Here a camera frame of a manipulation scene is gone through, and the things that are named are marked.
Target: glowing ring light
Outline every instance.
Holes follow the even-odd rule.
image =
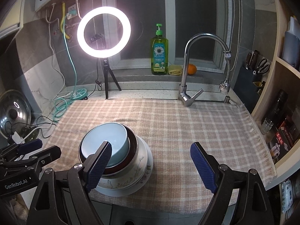
[[[111,49],[95,50],[86,43],[86,40],[84,38],[84,29],[87,23],[93,17],[99,14],[106,14],[106,13],[116,16],[121,21],[121,24],[123,26],[123,35],[121,40],[115,47]],[[115,7],[98,7],[88,12],[80,21],[77,29],[77,40],[80,47],[82,48],[82,50],[84,50],[85,53],[95,58],[108,58],[113,55],[116,55],[126,46],[130,38],[130,33],[131,33],[131,26],[130,26],[129,19],[122,11],[120,11]]]

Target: bottle label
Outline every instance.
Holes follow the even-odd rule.
[[[165,45],[163,43],[155,43],[153,50],[154,58],[154,72],[164,72],[165,71]]]

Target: window pane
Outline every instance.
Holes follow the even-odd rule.
[[[177,58],[183,58],[188,40],[198,33],[216,33],[216,0],[175,0],[176,9],[176,51]],[[190,58],[212,61],[215,42],[203,39],[194,43]]]
[[[150,58],[150,39],[155,36],[156,24],[162,24],[166,35],[165,0],[116,0],[131,24],[131,36],[121,51],[121,59]],[[118,36],[122,36],[118,26]]]

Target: black thermos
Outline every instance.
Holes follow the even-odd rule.
[[[263,117],[262,123],[264,122],[265,118],[267,118],[274,123],[274,126],[278,124],[282,115],[284,104],[287,101],[287,97],[288,94],[284,90],[280,89],[274,103]]]

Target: plaid tablecloth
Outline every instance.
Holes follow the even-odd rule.
[[[203,212],[212,193],[205,189],[190,157],[195,141],[233,170],[255,168],[265,185],[276,175],[266,143],[244,106],[194,102],[184,107],[177,100],[75,101],[44,147],[57,145],[62,151],[61,158],[48,166],[59,171],[79,162],[80,141],[105,122],[124,123],[142,137],[152,151],[154,166],[149,181],[132,195],[109,197],[93,190],[90,196],[100,202],[149,211]],[[230,204],[237,194],[233,192]]]

